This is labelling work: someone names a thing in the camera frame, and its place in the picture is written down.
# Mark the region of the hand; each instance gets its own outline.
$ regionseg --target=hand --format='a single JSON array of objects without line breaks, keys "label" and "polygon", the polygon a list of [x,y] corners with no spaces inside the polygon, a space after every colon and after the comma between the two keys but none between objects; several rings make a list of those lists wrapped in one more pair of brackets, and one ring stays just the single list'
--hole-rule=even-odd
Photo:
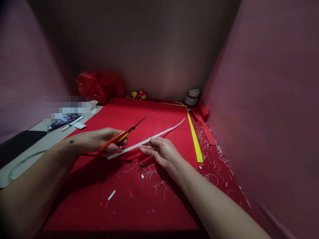
[{"label": "hand", "polygon": [[[97,152],[100,147],[107,143],[107,141],[122,132],[123,130],[104,128],[76,134],[65,140],[68,141],[69,145],[72,144],[78,153],[91,153]],[[111,143],[106,147],[105,151],[109,153],[120,153],[124,145],[127,145],[127,138],[119,142],[117,145]]]},{"label": "hand", "polygon": [[174,144],[170,140],[161,137],[151,138],[147,145],[141,145],[139,149],[142,153],[154,157],[159,165],[165,169],[168,169],[174,165],[175,161],[182,158]]}]

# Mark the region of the jar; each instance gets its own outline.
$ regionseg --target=jar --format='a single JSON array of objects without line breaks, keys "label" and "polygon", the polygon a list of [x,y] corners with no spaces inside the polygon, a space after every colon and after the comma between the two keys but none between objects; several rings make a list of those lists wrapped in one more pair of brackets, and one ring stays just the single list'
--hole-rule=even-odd
[{"label": "jar", "polygon": [[199,98],[199,93],[199,89],[189,90],[185,103],[189,106],[196,105]]}]

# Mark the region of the white container lid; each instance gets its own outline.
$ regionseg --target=white container lid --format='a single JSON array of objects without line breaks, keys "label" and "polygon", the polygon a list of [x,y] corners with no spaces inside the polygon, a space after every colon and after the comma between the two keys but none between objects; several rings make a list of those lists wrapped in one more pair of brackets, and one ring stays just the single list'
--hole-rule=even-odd
[{"label": "white container lid", "polygon": [[188,94],[190,95],[190,96],[192,96],[192,97],[197,97],[197,96],[199,96],[199,89],[193,89],[193,90],[189,90],[188,91]]}]

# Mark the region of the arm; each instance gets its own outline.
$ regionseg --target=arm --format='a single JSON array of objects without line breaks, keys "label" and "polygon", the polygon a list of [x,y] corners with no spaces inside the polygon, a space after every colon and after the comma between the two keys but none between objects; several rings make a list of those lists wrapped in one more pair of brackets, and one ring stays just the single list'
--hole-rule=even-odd
[{"label": "arm", "polygon": [[[32,238],[46,220],[54,198],[81,153],[96,152],[122,130],[105,128],[69,137],[50,148],[0,192],[1,216],[12,237]],[[106,151],[120,152],[123,144]]]},{"label": "arm", "polygon": [[241,207],[184,160],[171,141],[151,139],[140,150],[155,157],[177,182],[211,238],[270,238]]}]

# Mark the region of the yellow border strip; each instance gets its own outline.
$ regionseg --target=yellow border strip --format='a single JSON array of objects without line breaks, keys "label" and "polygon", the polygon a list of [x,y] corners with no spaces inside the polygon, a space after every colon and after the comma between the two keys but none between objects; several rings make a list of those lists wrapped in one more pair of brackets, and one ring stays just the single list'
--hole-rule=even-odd
[{"label": "yellow border strip", "polygon": [[194,126],[192,124],[192,120],[191,120],[189,112],[187,110],[187,106],[184,106],[184,107],[186,107],[188,121],[189,121],[189,125],[190,125],[190,130],[191,130],[192,136],[193,136],[197,162],[198,163],[202,163],[203,162],[203,155],[202,155],[202,152],[200,151],[200,146],[199,146],[198,139],[197,139],[197,136],[196,136],[196,133],[195,133],[195,130],[194,130]]}]

